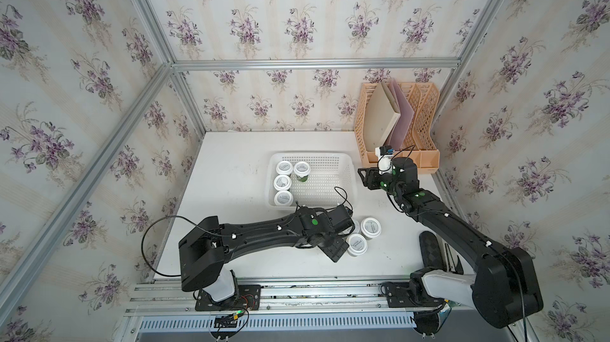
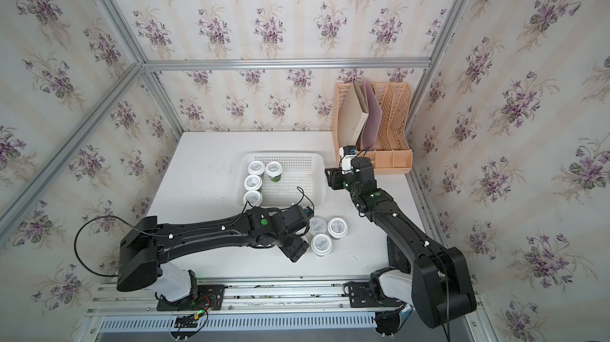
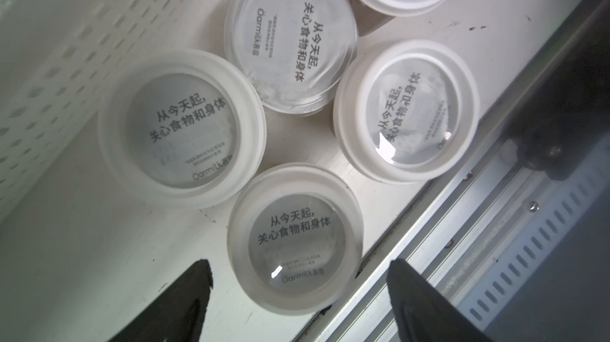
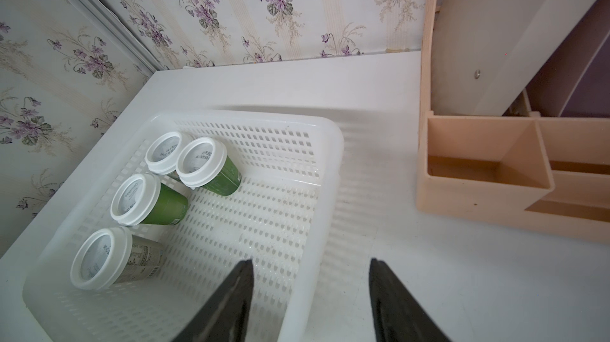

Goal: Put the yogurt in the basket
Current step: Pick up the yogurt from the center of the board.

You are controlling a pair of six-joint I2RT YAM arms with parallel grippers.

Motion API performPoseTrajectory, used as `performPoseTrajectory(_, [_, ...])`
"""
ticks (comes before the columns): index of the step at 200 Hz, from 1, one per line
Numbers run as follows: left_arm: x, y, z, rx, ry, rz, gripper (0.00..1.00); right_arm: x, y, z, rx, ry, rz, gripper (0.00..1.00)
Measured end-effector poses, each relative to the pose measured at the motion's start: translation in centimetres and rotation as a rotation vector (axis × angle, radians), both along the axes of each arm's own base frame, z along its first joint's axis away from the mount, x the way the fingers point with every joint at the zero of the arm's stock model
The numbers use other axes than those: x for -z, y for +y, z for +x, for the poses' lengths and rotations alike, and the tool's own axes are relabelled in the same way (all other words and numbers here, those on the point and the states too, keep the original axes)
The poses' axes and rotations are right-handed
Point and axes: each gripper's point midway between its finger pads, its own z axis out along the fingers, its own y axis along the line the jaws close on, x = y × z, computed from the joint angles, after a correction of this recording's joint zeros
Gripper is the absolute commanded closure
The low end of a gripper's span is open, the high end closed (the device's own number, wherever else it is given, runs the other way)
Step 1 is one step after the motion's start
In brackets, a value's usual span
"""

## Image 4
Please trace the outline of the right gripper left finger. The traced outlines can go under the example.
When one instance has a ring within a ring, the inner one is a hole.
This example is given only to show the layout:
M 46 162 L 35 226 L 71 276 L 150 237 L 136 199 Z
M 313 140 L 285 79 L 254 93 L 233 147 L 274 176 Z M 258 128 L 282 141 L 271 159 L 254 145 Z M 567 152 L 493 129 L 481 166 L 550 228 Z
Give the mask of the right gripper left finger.
M 254 265 L 241 260 L 174 341 L 244 341 L 254 292 Z

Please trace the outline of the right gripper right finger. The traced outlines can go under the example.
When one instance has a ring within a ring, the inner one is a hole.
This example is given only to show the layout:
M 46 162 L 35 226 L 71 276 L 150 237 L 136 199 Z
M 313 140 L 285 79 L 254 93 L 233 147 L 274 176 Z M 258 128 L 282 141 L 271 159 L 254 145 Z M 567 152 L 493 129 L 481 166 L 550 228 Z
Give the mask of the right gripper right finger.
M 377 341 L 448 341 L 386 262 L 372 259 L 369 295 Z

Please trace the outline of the yogurt cup back row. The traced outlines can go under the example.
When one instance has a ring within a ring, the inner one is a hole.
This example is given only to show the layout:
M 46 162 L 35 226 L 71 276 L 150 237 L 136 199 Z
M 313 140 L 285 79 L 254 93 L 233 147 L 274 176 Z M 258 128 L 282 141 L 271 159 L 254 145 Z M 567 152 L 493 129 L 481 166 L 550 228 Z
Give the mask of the yogurt cup back row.
M 159 176 L 168 176 L 176 181 L 180 177 L 176 164 L 181 151 L 194 138 L 183 132 L 167 132 L 157 138 L 146 151 L 145 161 L 149 171 Z
M 164 257 L 157 241 L 135 235 L 126 227 L 100 229 L 81 245 L 72 261 L 71 283 L 86 291 L 151 278 Z

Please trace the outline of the yogurt cup row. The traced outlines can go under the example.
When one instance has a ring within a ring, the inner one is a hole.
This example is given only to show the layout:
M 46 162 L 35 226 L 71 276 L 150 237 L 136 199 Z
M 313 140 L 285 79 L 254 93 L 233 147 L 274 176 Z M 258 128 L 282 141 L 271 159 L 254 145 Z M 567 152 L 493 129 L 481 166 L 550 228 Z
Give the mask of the yogurt cup row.
M 191 189 L 204 188 L 230 196 L 241 185 L 241 173 L 221 141 L 202 137 L 191 141 L 180 152 L 176 172 Z
M 72 261 L 71 283 L 86 291 L 151 278 L 164 257 L 157 241 L 135 235 L 126 227 L 100 229 L 81 245 Z
M 176 225 L 185 218 L 188 199 L 152 174 L 134 174 L 122 183 L 110 207 L 111 217 L 122 226 Z
M 176 164 L 181 151 L 194 138 L 183 132 L 167 132 L 157 138 L 146 151 L 145 161 L 149 171 L 159 176 L 168 176 L 176 181 L 180 177 Z

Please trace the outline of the yogurt cup front row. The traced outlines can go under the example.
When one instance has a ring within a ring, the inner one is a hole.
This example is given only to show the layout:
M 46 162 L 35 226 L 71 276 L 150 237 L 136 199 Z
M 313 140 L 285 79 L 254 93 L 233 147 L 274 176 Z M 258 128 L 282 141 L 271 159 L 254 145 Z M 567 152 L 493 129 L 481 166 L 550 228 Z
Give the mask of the yogurt cup front row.
M 202 137 L 191 141 L 180 152 L 176 172 L 191 189 L 204 188 L 230 196 L 241 185 L 241 173 L 221 141 Z
M 188 199 L 152 174 L 134 174 L 122 183 L 110 207 L 111 217 L 122 226 L 176 225 L 185 218 Z

